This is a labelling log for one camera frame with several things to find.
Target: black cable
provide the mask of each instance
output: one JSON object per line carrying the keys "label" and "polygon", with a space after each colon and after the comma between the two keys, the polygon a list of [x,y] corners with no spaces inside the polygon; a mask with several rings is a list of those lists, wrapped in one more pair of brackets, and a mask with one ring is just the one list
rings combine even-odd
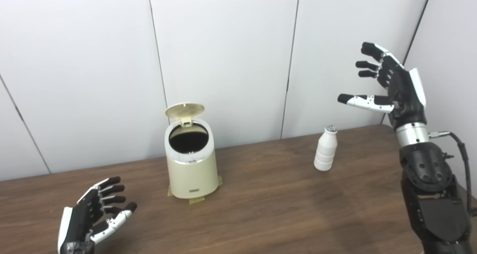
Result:
{"label": "black cable", "polygon": [[467,185],[467,211],[470,216],[473,215],[472,212],[472,186],[470,184],[470,166],[469,166],[469,156],[467,155],[467,150],[465,149],[465,144],[459,139],[457,135],[450,132],[449,135],[457,142],[457,147],[459,148],[460,155],[464,161],[465,169],[465,184]]}

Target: masking tape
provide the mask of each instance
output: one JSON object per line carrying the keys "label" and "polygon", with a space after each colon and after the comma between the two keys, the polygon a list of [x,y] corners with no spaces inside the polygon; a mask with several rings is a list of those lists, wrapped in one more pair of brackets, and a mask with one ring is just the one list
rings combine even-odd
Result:
{"label": "masking tape", "polygon": [[192,205],[193,203],[198,203],[200,201],[204,201],[206,198],[204,196],[198,197],[198,198],[193,198],[189,199],[189,205]]}
{"label": "masking tape", "polygon": [[172,192],[171,192],[171,186],[169,185],[169,191],[167,191],[167,196],[173,196]]}

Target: wooden table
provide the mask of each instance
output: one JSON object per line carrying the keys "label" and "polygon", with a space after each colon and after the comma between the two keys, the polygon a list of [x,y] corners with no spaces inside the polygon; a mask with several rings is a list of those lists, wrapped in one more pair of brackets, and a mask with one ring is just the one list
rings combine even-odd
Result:
{"label": "wooden table", "polygon": [[0,253],[55,253],[63,207],[117,175],[138,209],[97,254],[420,253],[399,186],[395,133],[338,132],[327,172],[313,167],[319,137],[218,149],[224,184],[193,205],[167,197],[165,158],[0,182]]}

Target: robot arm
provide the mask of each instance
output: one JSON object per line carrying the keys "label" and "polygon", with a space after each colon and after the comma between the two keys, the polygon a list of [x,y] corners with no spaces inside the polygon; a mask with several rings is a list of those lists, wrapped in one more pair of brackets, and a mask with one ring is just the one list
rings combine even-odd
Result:
{"label": "robot arm", "polygon": [[[457,180],[446,162],[450,156],[429,140],[424,114],[426,97],[419,72],[417,69],[405,70],[390,52],[370,42],[363,43],[361,52],[379,63],[356,62],[356,67],[366,69],[358,75],[377,79],[387,90],[387,96],[368,98],[341,94],[338,101],[388,113],[401,146],[402,194],[411,227],[421,239],[424,252],[471,254],[470,180],[467,181],[466,210],[458,193]],[[431,133],[431,137],[446,135],[455,137],[450,132]],[[458,145],[468,171],[464,144],[458,140]]]}
{"label": "robot arm", "polygon": [[[109,206],[124,203],[124,196],[112,195],[124,191],[124,185],[116,185],[120,177],[108,178],[89,188],[75,207],[65,207],[58,234],[59,254],[93,254],[95,244],[113,234],[136,210],[136,203],[123,209]],[[104,215],[112,218],[98,222]]]}

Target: white bottle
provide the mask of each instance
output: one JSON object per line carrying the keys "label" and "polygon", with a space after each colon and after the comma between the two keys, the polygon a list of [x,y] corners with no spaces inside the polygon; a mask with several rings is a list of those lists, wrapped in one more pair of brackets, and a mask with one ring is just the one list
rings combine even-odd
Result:
{"label": "white bottle", "polygon": [[326,126],[325,132],[318,140],[318,148],[315,155],[315,167],[321,171],[328,171],[333,164],[334,153],[338,146],[336,140],[336,126]]}

